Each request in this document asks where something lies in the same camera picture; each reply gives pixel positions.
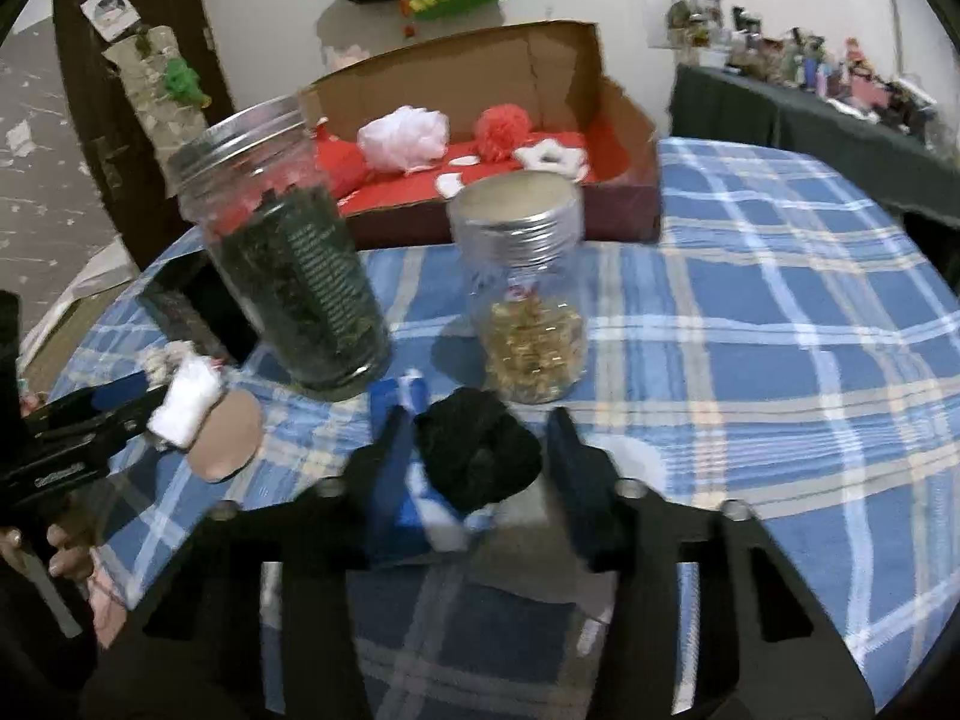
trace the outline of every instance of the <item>jar lid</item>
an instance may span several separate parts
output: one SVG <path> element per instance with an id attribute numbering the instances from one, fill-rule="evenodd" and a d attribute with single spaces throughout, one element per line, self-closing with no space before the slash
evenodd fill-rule
<path id="1" fill-rule="evenodd" d="M 240 111 L 206 129 L 171 155 L 167 160 L 171 189 L 180 191 L 212 167 L 303 126 L 304 114 L 295 95 L 267 100 Z"/>
<path id="2" fill-rule="evenodd" d="M 549 262 L 584 237 L 583 192 L 552 172 L 484 178 L 459 191 L 448 213 L 464 256 L 514 268 Z"/>

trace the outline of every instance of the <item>blue plaid tablecloth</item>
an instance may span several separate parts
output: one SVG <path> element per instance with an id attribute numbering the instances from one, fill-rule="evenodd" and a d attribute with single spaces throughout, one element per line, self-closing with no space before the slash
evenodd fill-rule
<path id="1" fill-rule="evenodd" d="M 957 300 L 888 215 L 810 157 L 667 139 L 659 160 L 661 243 L 584 246 L 589 372 L 565 405 L 586 432 L 654 445 L 670 498 L 749 501 L 882 706 L 960 595 Z M 199 245 L 188 233 L 160 262 Z M 164 341 L 136 303 L 160 262 L 104 313 L 54 395 L 129 374 Z M 434 398 L 480 385 L 455 248 L 365 262 L 391 375 L 418 368 Z M 262 352 L 230 376 L 264 407 L 247 469 L 208 485 L 178 453 L 134 440 L 94 490 L 104 563 L 131 605 L 216 500 L 287 500 L 368 441 L 365 396 L 310 400 Z M 540 430 L 549 408 L 515 410 Z M 350 598 L 378 720 L 586 712 L 599 647 L 578 651 L 586 618 L 572 605 L 469 584 L 463 560 L 353 576 Z M 265 623 L 277 627 L 269 598 Z M 265 646 L 275 659 L 277 637 Z"/>

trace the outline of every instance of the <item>blue and white package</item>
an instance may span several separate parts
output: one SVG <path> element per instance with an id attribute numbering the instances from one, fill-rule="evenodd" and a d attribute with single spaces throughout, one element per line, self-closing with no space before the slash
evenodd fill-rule
<path id="1" fill-rule="evenodd" d="M 430 391 L 419 370 L 408 370 L 397 379 L 381 379 L 371 384 L 368 391 L 373 436 L 383 430 L 387 416 L 395 406 L 418 415 L 430 405 Z M 430 485 L 415 445 L 407 467 L 403 502 L 394 526 L 382 531 L 375 541 L 368 542 L 371 563 L 382 565 L 430 553 L 462 552 L 469 548 L 474 536 L 490 528 L 493 512 L 493 506 L 486 506 L 466 517 L 458 514 Z"/>

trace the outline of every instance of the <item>hand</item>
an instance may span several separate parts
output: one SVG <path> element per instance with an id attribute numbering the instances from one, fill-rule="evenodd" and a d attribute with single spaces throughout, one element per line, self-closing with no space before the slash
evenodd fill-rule
<path id="1" fill-rule="evenodd" d="M 93 573 L 93 533 L 80 507 L 71 506 L 56 519 L 47 529 L 47 541 L 56 547 L 48 566 L 50 576 L 83 581 Z M 17 528 L 0 528 L 0 556 L 14 571 L 26 576 L 22 547 L 23 536 Z"/>

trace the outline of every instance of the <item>brown wooden door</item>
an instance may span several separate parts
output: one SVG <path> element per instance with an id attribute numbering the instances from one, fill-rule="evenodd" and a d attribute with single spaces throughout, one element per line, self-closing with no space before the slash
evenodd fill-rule
<path id="1" fill-rule="evenodd" d="M 116 68 L 103 57 L 107 42 L 80 10 L 86 0 L 54 0 L 56 49 L 80 147 L 133 260 L 145 268 L 188 228 L 166 196 L 154 147 L 124 94 Z M 200 74 L 213 102 L 208 124 L 233 113 L 202 0 L 131 0 L 143 23 L 173 28 L 184 59 Z"/>

